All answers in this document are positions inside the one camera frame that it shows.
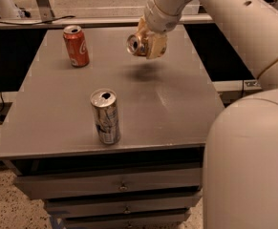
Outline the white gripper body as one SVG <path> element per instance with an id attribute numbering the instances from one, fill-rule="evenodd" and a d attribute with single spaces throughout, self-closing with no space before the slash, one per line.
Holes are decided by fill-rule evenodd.
<path id="1" fill-rule="evenodd" d="M 158 8 L 155 0 L 148 0 L 144 8 L 144 19 L 150 31 L 167 33 L 176 28 L 181 16 L 179 14 L 169 15 Z"/>

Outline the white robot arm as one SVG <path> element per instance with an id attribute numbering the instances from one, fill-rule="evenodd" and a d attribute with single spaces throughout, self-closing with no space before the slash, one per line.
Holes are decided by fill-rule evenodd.
<path id="1" fill-rule="evenodd" d="M 147 28 L 172 31 L 191 0 L 148 0 Z M 262 90 L 213 122 L 203 159 L 203 229 L 278 229 L 278 10 L 263 0 L 199 0 Z"/>

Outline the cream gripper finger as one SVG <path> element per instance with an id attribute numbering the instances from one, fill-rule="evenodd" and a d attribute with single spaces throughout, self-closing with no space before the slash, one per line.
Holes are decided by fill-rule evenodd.
<path id="1" fill-rule="evenodd" d="M 139 19 L 136 35 L 140 42 L 151 41 L 154 37 L 154 34 L 149 29 L 144 16 Z"/>
<path id="2" fill-rule="evenodd" d="M 155 59 L 162 56 L 166 51 L 167 35 L 153 33 L 147 40 L 147 59 Z"/>

